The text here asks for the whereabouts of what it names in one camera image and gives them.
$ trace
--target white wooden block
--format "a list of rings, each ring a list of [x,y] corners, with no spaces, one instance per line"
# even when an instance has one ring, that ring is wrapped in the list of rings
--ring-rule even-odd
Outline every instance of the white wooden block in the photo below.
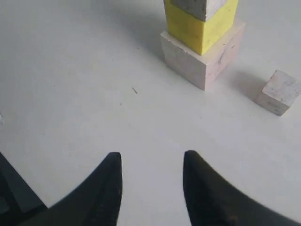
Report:
[[[227,0],[172,0],[172,3],[201,21],[209,20]]]
[[[166,64],[202,90],[217,78],[238,53],[245,23],[234,25],[204,55],[199,55],[168,32],[161,34]]]
[[[256,103],[274,114],[283,115],[301,93],[301,83],[276,70],[256,99]]]

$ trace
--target block tower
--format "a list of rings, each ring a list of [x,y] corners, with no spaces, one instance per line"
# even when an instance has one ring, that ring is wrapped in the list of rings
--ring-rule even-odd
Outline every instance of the block tower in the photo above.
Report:
[[[164,0],[164,5],[166,64],[206,90],[238,53],[245,27],[235,18],[238,0]]]

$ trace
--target yellow block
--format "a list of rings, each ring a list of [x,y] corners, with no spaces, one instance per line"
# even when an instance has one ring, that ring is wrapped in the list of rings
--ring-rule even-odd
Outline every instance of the yellow block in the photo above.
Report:
[[[232,27],[238,0],[228,0],[215,15],[203,22],[164,0],[168,32],[177,40],[204,54]]]

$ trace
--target wooden block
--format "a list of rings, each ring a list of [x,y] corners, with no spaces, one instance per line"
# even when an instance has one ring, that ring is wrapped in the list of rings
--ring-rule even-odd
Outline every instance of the wooden block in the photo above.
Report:
[[[238,0],[226,3],[206,22],[164,0],[168,32],[200,55],[205,54],[232,27]]]
[[[256,99],[256,103],[274,114],[283,115],[301,93],[301,83],[276,70]]]
[[[237,55],[244,27],[245,23],[236,19],[234,25],[203,56],[164,31],[161,42],[166,64],[200,89],[206,90]]]
[[[172,3],[201,21],[209,20],[227,0],[172,0]]]

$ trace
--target black object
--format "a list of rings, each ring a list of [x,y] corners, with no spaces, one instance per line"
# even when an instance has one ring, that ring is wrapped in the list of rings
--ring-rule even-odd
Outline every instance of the black object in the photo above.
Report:
[[[300,226],[244,195],[195,151],[185,153],[183,188],[192,226]]]
[[[0,154],[0,225],[17,225],[46,209],[43,202]]]
[[[110,153],[72,193],[22,226],[116,226],[122,198],[120,153]]]

